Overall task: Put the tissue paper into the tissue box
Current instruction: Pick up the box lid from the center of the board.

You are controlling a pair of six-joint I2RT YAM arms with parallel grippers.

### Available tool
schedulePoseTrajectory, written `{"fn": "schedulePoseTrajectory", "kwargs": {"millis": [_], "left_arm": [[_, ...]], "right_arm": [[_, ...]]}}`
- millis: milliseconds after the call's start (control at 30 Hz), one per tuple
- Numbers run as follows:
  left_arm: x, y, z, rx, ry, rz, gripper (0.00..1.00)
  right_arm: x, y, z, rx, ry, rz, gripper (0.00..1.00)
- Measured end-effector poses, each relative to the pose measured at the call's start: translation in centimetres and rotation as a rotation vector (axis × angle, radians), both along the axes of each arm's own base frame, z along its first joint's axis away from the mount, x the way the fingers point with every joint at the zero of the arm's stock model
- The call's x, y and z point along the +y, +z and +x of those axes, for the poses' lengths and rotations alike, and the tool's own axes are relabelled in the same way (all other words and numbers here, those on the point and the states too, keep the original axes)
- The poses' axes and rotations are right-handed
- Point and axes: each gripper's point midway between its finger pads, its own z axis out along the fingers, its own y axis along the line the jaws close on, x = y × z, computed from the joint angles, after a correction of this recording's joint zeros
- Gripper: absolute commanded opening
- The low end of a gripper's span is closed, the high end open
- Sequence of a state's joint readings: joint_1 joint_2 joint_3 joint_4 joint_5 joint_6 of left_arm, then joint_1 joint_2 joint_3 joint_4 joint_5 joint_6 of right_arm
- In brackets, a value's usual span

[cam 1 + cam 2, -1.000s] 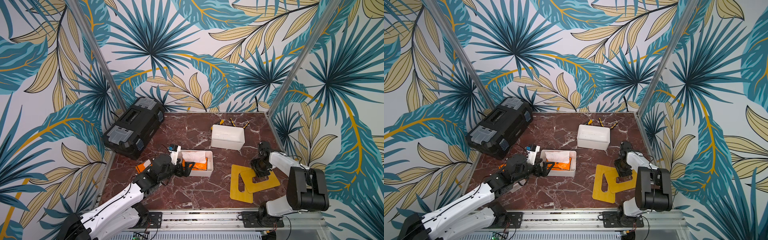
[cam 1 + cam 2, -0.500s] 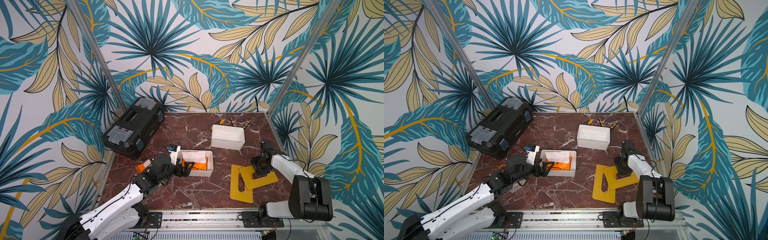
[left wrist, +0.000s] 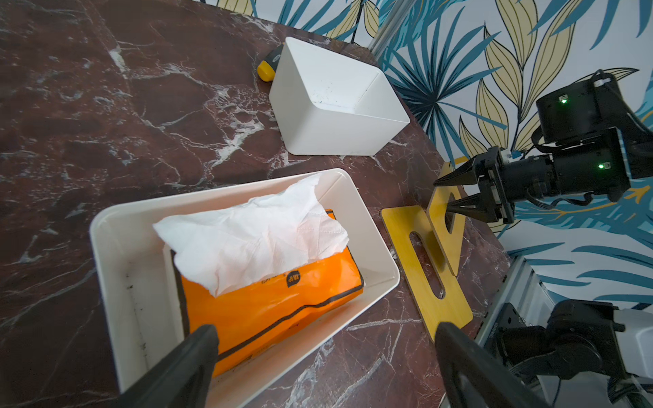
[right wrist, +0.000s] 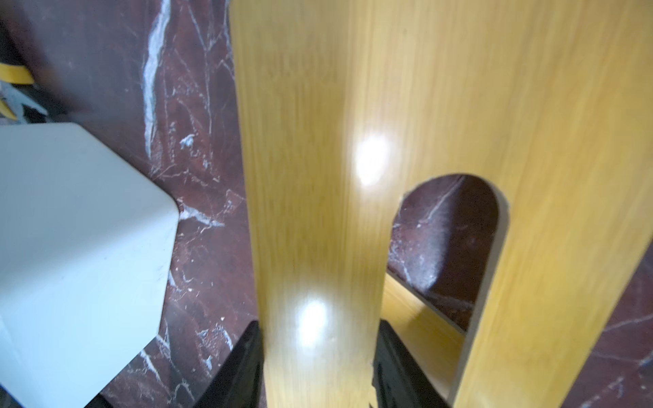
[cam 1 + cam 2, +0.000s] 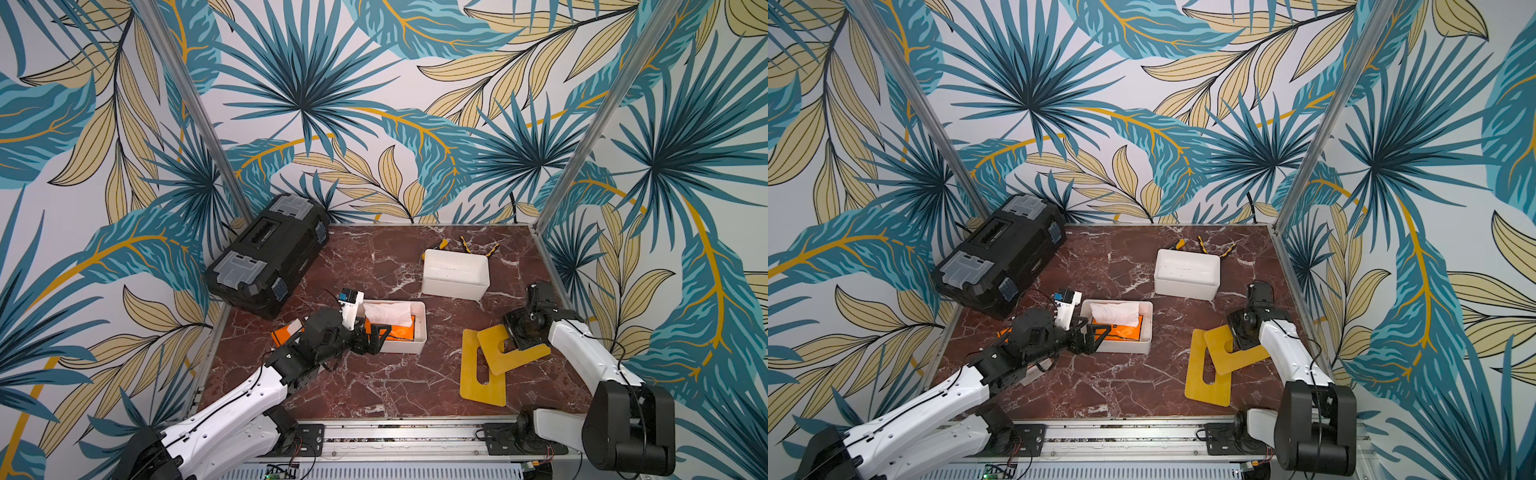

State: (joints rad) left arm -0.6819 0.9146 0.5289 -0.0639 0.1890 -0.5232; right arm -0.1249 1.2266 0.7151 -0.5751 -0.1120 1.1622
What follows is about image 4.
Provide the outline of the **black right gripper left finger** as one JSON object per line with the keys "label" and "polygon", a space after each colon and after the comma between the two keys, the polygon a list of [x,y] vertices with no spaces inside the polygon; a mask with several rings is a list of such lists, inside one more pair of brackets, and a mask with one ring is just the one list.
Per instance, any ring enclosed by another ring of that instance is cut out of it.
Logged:
{"label": "black right gripper left finger", "polygon": [[264,346],[251,321],[195,407],[257,407],[263,382]]}

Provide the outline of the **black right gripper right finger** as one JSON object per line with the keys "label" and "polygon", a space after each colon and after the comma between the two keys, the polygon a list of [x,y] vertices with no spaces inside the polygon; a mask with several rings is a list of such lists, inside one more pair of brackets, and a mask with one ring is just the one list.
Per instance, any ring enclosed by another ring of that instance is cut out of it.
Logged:
{"label": "black right gripper right finger", "polygon": [[377,407],[447,408],[388,321],[379,324],[372,385]]}

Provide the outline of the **yellow wooden box lid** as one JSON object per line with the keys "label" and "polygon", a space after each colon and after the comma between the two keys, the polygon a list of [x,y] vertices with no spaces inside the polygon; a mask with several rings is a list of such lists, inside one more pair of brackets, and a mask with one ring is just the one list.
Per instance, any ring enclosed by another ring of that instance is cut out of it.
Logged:
{"label": "yellow wooden box lid", "polygon": [[387,274],[465,333],[449,406],[562,406],[651,246],[651,2],[229,17],[268,406],[377,406]]}

